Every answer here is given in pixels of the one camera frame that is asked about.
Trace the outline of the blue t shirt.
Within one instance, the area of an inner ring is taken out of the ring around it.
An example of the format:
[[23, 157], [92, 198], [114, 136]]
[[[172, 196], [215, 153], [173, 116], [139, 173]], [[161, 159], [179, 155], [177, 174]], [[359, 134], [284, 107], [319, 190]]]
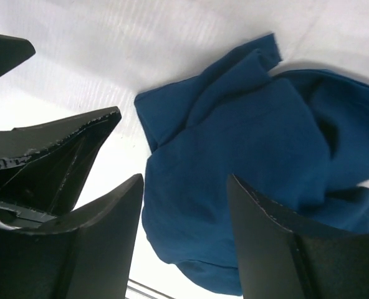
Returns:
[[270, 75], [280, 60], [269, 34], [135, 98], [151, 151], [146, 237], [214, 293], [242, 295], [230, 174], [305, 217], [369, 233], [369, 85], [319, 69]]

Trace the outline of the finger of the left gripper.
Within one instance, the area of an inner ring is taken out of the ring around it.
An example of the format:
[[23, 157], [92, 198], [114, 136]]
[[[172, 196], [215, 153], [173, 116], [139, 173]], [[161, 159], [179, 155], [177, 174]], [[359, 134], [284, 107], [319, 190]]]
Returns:
[[71, 212], [121, 119], [109, 107], [0, 131], [0, 229], [35, 228]]
[[30, 59], [36, 50], [26, 39], [0, 34], [0, 77]]

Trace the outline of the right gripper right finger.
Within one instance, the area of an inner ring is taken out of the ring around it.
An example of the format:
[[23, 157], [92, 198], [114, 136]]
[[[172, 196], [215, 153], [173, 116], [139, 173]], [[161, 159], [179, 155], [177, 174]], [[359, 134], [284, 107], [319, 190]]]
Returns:
[[298, 215], [227, 181], [244, 298], [369, 298], [369, 234]]

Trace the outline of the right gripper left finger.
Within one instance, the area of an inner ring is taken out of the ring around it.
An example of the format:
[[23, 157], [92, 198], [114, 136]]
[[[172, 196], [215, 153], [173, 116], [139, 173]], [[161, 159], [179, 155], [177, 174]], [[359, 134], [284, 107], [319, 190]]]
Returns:
[[35, 229], [0, 229], [0, 298], [124, 298], [143, 198], [136, 174]]

